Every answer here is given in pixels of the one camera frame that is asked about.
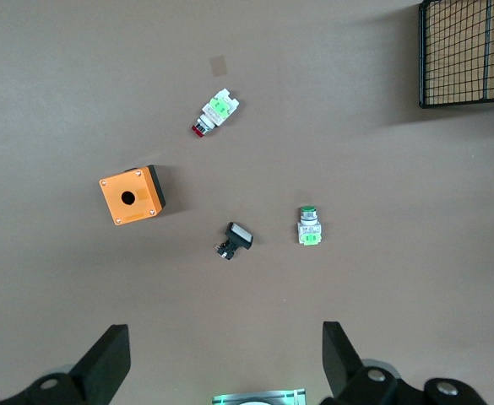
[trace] black wire basket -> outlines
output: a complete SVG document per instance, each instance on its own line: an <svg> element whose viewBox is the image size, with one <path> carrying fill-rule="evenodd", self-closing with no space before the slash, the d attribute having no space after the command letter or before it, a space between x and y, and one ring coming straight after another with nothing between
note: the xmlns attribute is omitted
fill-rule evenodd
<svg viewBox="0 0 494 405"><path fill-rule="evenodd" d="M494 0L420 5L420 106L494 101Z"/></svg>

